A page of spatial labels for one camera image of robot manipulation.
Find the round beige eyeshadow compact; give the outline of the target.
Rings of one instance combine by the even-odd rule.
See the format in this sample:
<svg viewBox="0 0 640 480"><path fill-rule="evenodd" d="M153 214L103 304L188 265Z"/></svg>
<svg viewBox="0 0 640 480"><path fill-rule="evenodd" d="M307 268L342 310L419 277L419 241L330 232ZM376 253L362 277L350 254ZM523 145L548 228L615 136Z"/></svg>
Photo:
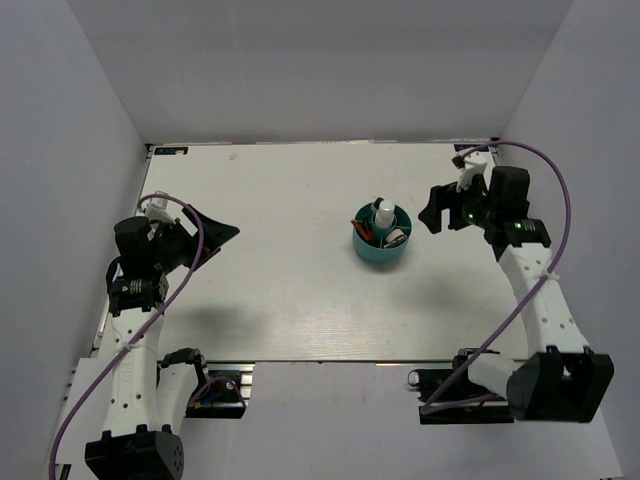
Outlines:
<svg viewBox="0 0 640 480"><path fill-rule="evenodd" d="M384 249L395 248L407 240L406 233L399 228L392 230L386 237L383 244Z"/></svg>

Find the red lip gloss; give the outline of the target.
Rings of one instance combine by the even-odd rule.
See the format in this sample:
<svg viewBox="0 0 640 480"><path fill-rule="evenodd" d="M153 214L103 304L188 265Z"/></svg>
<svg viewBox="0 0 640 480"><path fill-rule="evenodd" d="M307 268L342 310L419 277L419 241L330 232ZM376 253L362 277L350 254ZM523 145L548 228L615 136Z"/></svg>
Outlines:
<svg viewBox="0 0 640 480"><path fill-rule="evenodd" d="M367 228L363 223L356 221L353 219L351 224L355 230L355 232L359 235L359 237L367 244L372 245L375 241L375 237L373 232Z"/></svg>

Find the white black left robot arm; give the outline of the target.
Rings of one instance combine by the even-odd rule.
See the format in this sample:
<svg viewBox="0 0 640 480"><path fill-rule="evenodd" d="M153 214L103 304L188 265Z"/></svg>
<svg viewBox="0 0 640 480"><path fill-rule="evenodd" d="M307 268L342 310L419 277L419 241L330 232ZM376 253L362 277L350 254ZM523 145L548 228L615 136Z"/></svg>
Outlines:
<svg viewBox="0 0 640 480"><path fill-rule="evenodd" d="M99 439L84 459L99 479L179 479L184 449L179 436L190 399L205 396L211 374L201 352L182 348L159 353L168 275L195 271L236 237L239 228L182 210L190 233L164 208L148 205L142 215L114 227L119 275L107 282L114 352L109 406Z"/></svg>

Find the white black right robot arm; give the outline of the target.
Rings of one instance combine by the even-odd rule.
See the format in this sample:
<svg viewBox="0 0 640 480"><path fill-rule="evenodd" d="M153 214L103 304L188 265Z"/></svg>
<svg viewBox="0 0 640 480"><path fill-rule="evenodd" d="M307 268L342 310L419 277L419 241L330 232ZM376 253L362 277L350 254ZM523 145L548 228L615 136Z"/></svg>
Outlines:
<svg viewBox="0 0 640 480"><path fill-rule="evenodd" d="M430 190L420 221L438 233L447 211L450 229L480 228L517 306L480 347L467 351L425 400L422 416L463 406L461 400L441 402L453 386L478 403L505 399L518 421L589 423L613 378L611 357L593 351L570 312L546 227L528 215L529 185L527 170L496 167L489 181L464 174Z"/></svg>

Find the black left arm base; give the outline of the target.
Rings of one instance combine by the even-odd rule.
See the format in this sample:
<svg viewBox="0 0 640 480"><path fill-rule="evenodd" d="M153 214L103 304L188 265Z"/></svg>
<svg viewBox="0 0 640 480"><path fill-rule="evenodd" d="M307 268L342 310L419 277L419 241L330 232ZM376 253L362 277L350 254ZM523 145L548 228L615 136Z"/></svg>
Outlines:
<svg viewBox="0 0 640 480"><path fill-rule="evenodd" d="M244 416L253 385L254 364L210 363L209 377L217 380L191 400L186 409L189 419L238 420Z"/></svg>

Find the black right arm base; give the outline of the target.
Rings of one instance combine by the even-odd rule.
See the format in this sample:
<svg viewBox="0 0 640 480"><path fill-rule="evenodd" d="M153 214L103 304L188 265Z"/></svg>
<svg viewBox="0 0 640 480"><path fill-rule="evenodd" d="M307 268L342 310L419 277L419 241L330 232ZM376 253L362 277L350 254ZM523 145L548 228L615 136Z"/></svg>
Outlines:
<svg viewBox="0 0 640 480"><path fill-rule="evenodd" d="M437 388L457 370L466 359L474 352L474 349L460 349L454 356L452 364L448 368L417 368L408 373L407 383L411 390L419 393L420 406ZM455 383L449 387L433 404L433 408L444 403L460 402L460 405L439 410L425 415L419 413L421 425L490 425L512 424L514 419L507 406L506 400L494 394L492 399L482 402L472 402L471 399L490 395L485 387L473 384L464 373Z"/></svg>

